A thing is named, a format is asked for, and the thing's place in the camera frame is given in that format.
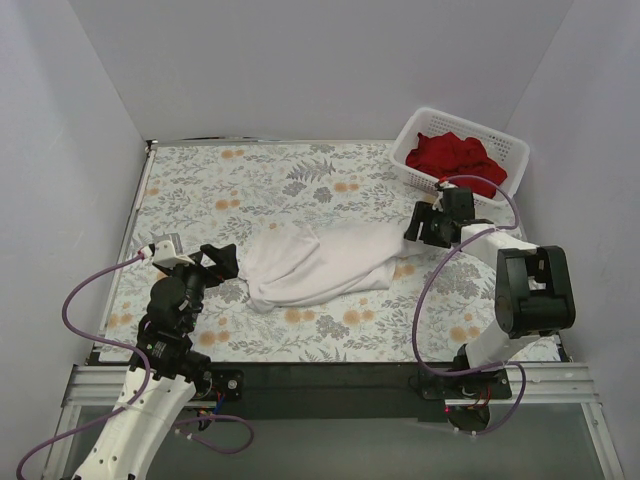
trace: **wall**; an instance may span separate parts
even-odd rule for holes
[[[508,130],[532,147],[527,232],[566,248],[586,360],[627,478],[640,478],[640,5],[576,0]]]
[[[503,128],[571,0],[71,0],[146,139]]]
[[[144,143],[66,0],[0,0],[0,65],[0,478],[14,478],[53,434],[71,366],[90,348],[60,307],[114,262]],[[97,329],[107,289],[74,303],[76,325]]]

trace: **table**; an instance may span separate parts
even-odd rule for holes
[[[321,229],[344,221],[403,222],[425,192],[400,182],[388,142],[258,142],[160,146],[144,188],[127,251],[177,232],[185,253],[204,243],[235,243],[238,259],[264,229],[287,223]],[[508,208],[480,207],[478,216],[513,221]],[[340,296],[308,308],[258,314],[245,306],[241,280],[205,295],[192,334],[194,348],[214,362],[412,361],[411,320],[427,275],[444,256],[433,247],[400,259],[388,291]],[[149,291],[162,274],[136,264],[116,277],[104,325],[109,339],[134,344]],[[461,254],[442,272],[421,312],[418,343],[425,360],[450,361],[493,320],[494,272]],[[129,352],[103,347],[102,362]],[[530,345],[519,360],[559,360],[554,338]]]

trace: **table surface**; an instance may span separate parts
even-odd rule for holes
[[[425,192],[400,182],[388,143],[239,143],[159,147],[138,212],[129,254],[154,236],[177,232],[185,253],[204,243],[238,246],[242,263],[264,229],[309,224],[321,229],[345,221],[406,222]],[[479,207],[498,224],[513,221],[508,208]],[[246,307],[247,288],[235,279],[205,295],[192,334],[194,348],[212,361],[412,361],[411,321],[427,275],[445,250],[399,259],[391,288],[342,295],[308,308],[258,314]],[[136,264],[116,277],[105,336],[135,344],[149,291],[162,274]],[[495,274],[469,255],[442,271],[421,312],[423,357],[450,361],[459,347],[493,320]],[[101,361],[127,361],[129,352],[103,347]],[[555,361],[553,338],[516,357]]]

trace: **floral pattern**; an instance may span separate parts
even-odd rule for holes
[[[322,229],[345,220],[405,222],[414,203],[429,197],[398,180],[388,148],[387,143],[158,148],[129,254],[154,236],[177,232],[186,253],[204,243],[235,243],[242,263],[260,231],[287,223]],[[498,224],[513,220],[508,209],[482,206],[477,213]],[[388,291],[268,314],[246,307],[244,282],[225,282],[206,291],[192,334],[195,348],[213,361],[411,361],[416,299],[445,253],[433,247],[398,260]],[[150,288],[162,276],[150,265],[136,264],[116,277],[107,338],[135,343]],[[489,267],[464,254],[442,271],[420,314],[425,360],[451,360],[493,320],[494,278]],[[100,356],[102,361],[128,357],[110,347]],[[536,342],[519,359],[558,360],[554,339]]]

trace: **metal frame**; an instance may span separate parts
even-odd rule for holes
[[[140,178],[138,192],[132,206],[123,242],[120,248],[118,260],[122,261],[127,254],[130,240],[133,234],[138,210],[141,206],[143,193],[155,159],[158,147],[178,146],[224,146],[237,144],[309,144],[326,143],[327,141],[309,140],[276,140],[259,138],[207,138],[173,142],[150,141],[147,149],[148,157]],[[330,141],[331,143],[386,143],[380,140],[345,140]],[[113,305],[115,292],[118,287],[120,275],[114,276],[111,284],[107,304],[102,316],[100,334],[104,335],[105,326]],[[94,345],[92,358],[99,354],[99,347]],[[268,368],[269,364],[246,364],[255,368]],[[588,367],[581,363],[525,363],[527,372],[527,388],[523,398],[526,404],[580,404],[582,405],[585,420],[587,422],[591,439],[600,461],[603,474],[606,479],[623,479],[622,468],[618,461],[609,431],[607,429],[602,406],[598,400],[598,394],[591,379]],[[85,406],[111,406],[120,391],[126,371],[124,365],[100,365],[100,366],[76,366],[73,369],[71,379],[65,393],[62,405],[62,414],[56,433],[67,431],[77,426],[80,411]],[[521,386],[520,373],[517,368],[507,368],[509,383],[514,392]],[[492,400],[492,404],[513,404],[515,396],[509,400]],[[447,400],[447,405],[465,403],[465,400]],[[191,402],[189,407],[211,406],[212,402]],[[43,478],[58,480],[63,474],[67,457],[72,444],[72,437],[66,438],[53,445],[49,452]]]

